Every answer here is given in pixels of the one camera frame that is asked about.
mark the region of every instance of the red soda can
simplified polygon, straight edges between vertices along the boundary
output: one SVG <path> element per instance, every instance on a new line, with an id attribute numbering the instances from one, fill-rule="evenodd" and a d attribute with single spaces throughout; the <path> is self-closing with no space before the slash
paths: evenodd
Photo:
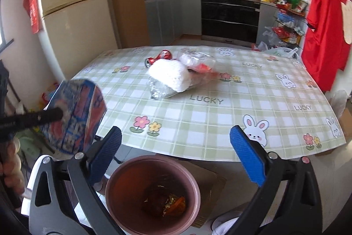
<path id="1" fill-rule="evenodd" d="M 156 60 L 159 60 L 159 59 L 168 59 L 168 60 L 171 60 L 172 59 L 172 54 L 170 51 L 168 50 L 163 50 L 162 52 L 160 52 L 160 54 L 158 56 L 156 56 L 156 58 L 147 58 L 144 62 L 145 66 L 147 68 L 149 68 L 151 65 L 154 64 L 154 62 Z"/>

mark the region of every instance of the gray cabinet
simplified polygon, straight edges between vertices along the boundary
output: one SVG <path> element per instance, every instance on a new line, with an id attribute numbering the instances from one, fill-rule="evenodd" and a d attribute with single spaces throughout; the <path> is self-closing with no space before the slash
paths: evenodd
<path id="1" fill-rule="evenodd" d="M 183 34 L 202 35 L 201 0 L 181 0 Z"/>
<path id="2" fill-rule="evenodd" d="M 263 33 L 267 31 L 265 28 L 273 27 L 276 23 L 276 16 L 279 12 L 279 9 L 276 6 L 272 6 L 269 4 L 260 4 L 260 14 L 259 14 L 259 24 L 258 24 L 258 34 L 256 44 L 260 44 L 260 42 L 268 43 L 268 37 L 264 36 Z"/>
<path id="3" fill-rule="evenodd" d="M 170 45 L 183 34 L 202 34 L 200 0 L 146 0 L 150 46 Z"/>
<path id="4" fill-rule="evenodd" d="M 157 0 L 146 0 L 145 8 L 147 11 L 150 46 L 161 46 L 161 29 Z"/>

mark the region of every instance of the checkered tablecloth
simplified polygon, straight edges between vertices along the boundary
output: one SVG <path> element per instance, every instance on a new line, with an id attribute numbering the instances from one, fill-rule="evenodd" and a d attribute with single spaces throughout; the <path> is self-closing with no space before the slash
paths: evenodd
<path id="1" fill-rule="evenodd" d="M 99 136 L 118 126 L 124 145 L 207 161 L 239 161 L 229 141 L 234 125 L 283 159 L 346 143 L 323 93 L 298 62 L 287 58 L 193 47 L 216 58 L 219 78 L 171 98 L 151 99 L 145 58 L 163 49 L 176 56 L 182 48 L 108 51 L 75 76 L 103 92 L 108 111 Z"/>

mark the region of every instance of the yellow flower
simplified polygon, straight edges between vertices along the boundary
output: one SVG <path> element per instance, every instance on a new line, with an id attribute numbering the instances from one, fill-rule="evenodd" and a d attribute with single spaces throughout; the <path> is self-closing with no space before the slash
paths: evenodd
<path id="1" fill-rule="evenodd" d="M 233 81 L 241 81 L 241 77 L 239 76 L 233 76 L 232 79 Z"/>
<path id="2" fill-rule="evenodd" d="M 152 122 L 149 125 L 149 131 L 151 132 L 158 132 L 161 128 L 161 124 L 158 124 L 157 122 Z"/>
<path id="3" fill-rule="evenodd" d="M 316 145 L 319 145 L 320 144 L 320 139 L 318 137 L 314 137 L 314 143 Z"/>

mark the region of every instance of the bucket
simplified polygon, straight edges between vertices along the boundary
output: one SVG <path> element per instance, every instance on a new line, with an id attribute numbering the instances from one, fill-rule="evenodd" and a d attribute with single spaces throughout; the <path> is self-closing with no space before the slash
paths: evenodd
<path id="1" fill-rule="evenodd" d="M 146 189 L 158 181 L 166 182 L 173 194 L 185 197 L 186 210 L 180 217 L 153 217 L 142 210 Z M 140 156 L 111 175 L 106 204 L 115 222 L 132 235 L 176 235 L 196 219 L 200 192 L 194 177 L 179 163 L 165 156 Z"/>

